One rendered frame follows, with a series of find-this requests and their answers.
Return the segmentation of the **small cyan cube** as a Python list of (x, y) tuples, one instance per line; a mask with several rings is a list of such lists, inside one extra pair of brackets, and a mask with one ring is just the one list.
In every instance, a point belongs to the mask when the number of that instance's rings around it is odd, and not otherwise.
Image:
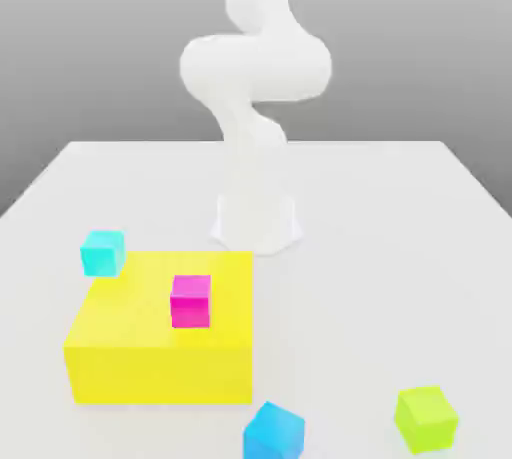
[(124, 234), (118, 230), (93, 230), (80, 247), (84, 274), (118, 277), (126, 261)]

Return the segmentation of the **small blue cube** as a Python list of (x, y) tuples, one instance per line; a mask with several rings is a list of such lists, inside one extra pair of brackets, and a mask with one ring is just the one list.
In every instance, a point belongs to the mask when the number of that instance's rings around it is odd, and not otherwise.
[(243, 433), (243, 459), (299, 459), (304, 450), (305, 420), (265, 402)]

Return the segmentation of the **small lime green cube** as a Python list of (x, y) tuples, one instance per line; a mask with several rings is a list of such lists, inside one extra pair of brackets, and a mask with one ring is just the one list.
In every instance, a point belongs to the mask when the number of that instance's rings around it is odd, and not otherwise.
[(400, 390), (395, 424), (413, 454), (445, 450), (455, 440), (459, 417), (439, 386)]

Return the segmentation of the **small magenta cube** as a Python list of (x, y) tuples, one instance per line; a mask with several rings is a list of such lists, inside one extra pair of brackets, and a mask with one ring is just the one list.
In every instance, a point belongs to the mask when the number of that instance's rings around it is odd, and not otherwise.
[(175, 275), (170, 293), (173, 328), (209, 328), (210, 275)]

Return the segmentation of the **large yellow box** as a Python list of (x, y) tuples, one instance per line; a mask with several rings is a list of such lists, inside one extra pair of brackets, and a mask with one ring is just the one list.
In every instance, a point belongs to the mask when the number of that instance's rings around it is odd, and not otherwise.
[[(211, 278), (211, 324), (175, 328), (177, 275)], [(253, 255), (131, 251), (116, 278), (95, 279), (63, 345), (80, 404), (249, 404)]]

